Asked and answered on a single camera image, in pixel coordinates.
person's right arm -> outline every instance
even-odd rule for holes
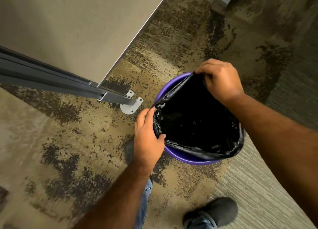
[[[318,227],[318,133],[246,95],[236,69],[209,59],[205,73],[211,94],[241,122],[276,179]]]

forearm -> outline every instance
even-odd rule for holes
[[[225,104],[278,181],[317,225],[318,133],[242,94]]]
[[[151,169],[133,160],[97,206],[74,229],[133,228],[150,173]]]

pant leg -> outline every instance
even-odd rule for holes
[[[200,216],[186,222],[186,225],[184,225],[185,229],[217,229],[215,221],[209,214],[204,211],[199,213]]]
[[[145,222],[145,218],[147,215],[147,202],[148,202],[148,197],[150,195],[151,190],[152,190],[152,182],[150,179],[148,179],[147,185],[145,187],[145,191],[141,196],[141,203],[137,211],[137,218],[136,218],[134,229],[142,229],[142,226]]]

black plastic bag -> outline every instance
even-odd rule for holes
[[[154,106],[154,131],[165,145],[202,159],[235,156],[245,130],[237,118],[206,89],[203,74],[190,74]]]

mounting plate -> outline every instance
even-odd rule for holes
[[[132,90],[129,90],[126,96],[132,97],[135,93]],[[138,97],[133,105],[121,104],[120,109],[124,114],[133,114],[139,108],[139,106],[143,103],[143,99]]]

